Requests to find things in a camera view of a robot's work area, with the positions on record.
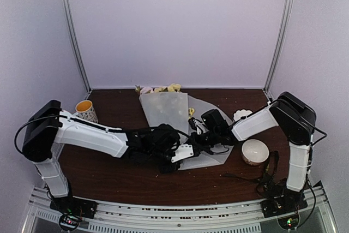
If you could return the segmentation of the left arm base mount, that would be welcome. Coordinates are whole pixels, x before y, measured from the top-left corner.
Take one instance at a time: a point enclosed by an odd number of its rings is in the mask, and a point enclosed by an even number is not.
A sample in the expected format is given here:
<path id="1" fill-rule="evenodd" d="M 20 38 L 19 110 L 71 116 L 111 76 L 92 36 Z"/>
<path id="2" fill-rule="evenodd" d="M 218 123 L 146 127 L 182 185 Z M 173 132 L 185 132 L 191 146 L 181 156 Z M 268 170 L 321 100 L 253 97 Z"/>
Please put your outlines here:
<path id="1" fill-rule="evenodd" d="M 85 218 L 93 219 L 95 216 L 98 205 L 95 201 L 76 198 L 70 193 L 63 198 L 56 198 L 49 190 L 47 196 L 51 200 L 50 209 L 61 214 L 58 225 L 64 232 L 76 230 Z"/>

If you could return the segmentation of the pink flower stem two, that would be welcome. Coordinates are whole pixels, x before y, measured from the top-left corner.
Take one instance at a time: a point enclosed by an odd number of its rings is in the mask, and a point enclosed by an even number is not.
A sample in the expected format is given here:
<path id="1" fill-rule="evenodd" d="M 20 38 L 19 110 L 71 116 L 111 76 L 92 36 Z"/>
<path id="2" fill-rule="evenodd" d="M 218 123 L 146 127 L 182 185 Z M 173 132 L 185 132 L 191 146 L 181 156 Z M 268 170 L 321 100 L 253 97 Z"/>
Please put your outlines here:
<path id="1" fill-rule="evenodd" d="M 135 91 L 138 95 L 154 93 L 154 89 L 149 86 L 146 86 L 146 87 L 135 86 Z"/>

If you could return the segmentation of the large yellow flower bunch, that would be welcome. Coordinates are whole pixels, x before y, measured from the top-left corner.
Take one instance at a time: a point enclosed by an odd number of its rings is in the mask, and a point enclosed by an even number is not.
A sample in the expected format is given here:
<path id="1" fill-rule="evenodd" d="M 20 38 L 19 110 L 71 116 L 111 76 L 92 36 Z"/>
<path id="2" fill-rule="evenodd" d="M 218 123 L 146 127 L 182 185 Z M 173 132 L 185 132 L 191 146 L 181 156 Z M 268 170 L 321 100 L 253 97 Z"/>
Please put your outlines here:
<path id="1" fill-rule="evenodd" d="M 161 92 L 172 92 L 172 93 L 178 93 L 180 92 L 182 86 L 178 83 L 172 83 L 168 86 L 159 86 L 153 89 L 154 93 L 161 93 Z"/>

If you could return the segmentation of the small yellow flower bunch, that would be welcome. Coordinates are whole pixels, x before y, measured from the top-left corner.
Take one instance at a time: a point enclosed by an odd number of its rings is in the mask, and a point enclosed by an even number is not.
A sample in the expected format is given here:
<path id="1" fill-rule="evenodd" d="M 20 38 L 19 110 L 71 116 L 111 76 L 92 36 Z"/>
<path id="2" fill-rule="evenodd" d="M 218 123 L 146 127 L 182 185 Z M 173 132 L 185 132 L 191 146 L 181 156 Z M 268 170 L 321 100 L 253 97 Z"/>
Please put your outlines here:
<path id="1" fill-rule="evenodd" d="M 194 117 L 195 109 L 193 107 L 188 108 L 188 119 L 191 119 Z"/>

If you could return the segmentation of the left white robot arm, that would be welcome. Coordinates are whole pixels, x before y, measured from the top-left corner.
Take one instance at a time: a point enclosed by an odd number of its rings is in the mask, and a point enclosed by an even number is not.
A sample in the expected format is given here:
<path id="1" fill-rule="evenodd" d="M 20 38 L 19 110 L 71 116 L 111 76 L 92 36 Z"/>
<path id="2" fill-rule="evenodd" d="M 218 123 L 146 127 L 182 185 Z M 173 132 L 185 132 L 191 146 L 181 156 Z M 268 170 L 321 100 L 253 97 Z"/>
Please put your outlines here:
<path id="1" fill-rule="evenodd" d="M 179 132 L 170 125 L 141 129 L 113 128 L 97 124 L 61 108 L 61 102 L 50 100 L 14 136 L 16 150 L 36 166 L 51 195 L 66 213 L 74 213 L 79 205 L 71 196 L 71 186 L 52 145 L 70 144 L 106 153 L 115 158 L 125 154 L 135 158 L 156 158 L 163 173 L 179 169 L 175 160 L 180 146 Z"/>

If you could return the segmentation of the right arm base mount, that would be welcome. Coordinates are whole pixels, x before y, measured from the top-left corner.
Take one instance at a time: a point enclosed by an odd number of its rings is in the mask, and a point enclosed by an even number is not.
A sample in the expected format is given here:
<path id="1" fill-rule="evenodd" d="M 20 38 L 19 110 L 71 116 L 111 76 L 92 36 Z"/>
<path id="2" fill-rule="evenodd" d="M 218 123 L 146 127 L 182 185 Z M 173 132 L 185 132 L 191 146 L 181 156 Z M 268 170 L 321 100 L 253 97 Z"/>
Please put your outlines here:
<path id="1" fill-rule="evenodd" d="M 299 210 L 308 206 L 303 191 L 295 192 L 287 189 L 286 179 L 279 182 L 270 180 L 257 185 L 257 193 L 265 198 L 261 202 L 265 218 L 278 218 L 283 230 L 296 230 L 301 225 Z"/>

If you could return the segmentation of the white wrapping paper sheet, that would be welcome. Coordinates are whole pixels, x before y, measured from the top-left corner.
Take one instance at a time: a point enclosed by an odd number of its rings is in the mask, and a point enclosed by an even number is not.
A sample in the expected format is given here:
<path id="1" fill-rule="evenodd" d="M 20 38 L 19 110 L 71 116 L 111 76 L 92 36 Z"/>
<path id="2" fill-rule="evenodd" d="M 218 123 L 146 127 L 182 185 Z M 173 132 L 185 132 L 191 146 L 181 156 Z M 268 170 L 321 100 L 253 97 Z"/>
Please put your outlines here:
<path id="1" fill-rule="evenodd" d="M 194 132 L 188 122 L 188 108 L 190 107 L 196 110 L 194 118 L 200 121 L 202 120 L 202 114 L 209 110 L 217 109 L 228 125 L 233 123 L 228 115 L 217 106 L 204 100 L 196 99 L 187 93 L 161 92 L 143 94 L 139 97 L 139 100 L 148 125 L 153 127 L 160 124 L 168 124 L 174 129 L 190 135 Z M 224 148 L 222 144 L 218 143 L 213 147 L 214 155 L 202 152 L 197 157 L 183 159 L 179 169 L 190 170 L 223 165 L 230 156 L 232 149 L 232 146 Z"/>

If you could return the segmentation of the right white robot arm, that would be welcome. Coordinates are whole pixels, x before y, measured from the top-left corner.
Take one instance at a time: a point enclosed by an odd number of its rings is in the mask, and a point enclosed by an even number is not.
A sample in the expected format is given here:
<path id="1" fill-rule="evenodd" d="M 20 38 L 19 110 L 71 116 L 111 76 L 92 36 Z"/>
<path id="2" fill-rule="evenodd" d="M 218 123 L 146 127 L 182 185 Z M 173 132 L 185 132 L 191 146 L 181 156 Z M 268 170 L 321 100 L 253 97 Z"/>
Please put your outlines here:
<path id="1" fill-rule="evenodd" d="M 191 119 L 190 126 L 195 142 L 213 147 L 216 144 L 233 146 L 248 141 L 252 136 L 279 127 L 290 147 L 290 161 L 286 188 L 290 191 L 280 199 L 283 211 L 291 212 L 300 204 L 300 192 L 312 165 L 312 151 L 316 128 L 316 113 L 306 103 L 290 92 L 281 93 L 274 101 L 252 112 L 237 110 L 232 124 L 228 124 L 217 109 L 201 115 L 201 120 Z"/>

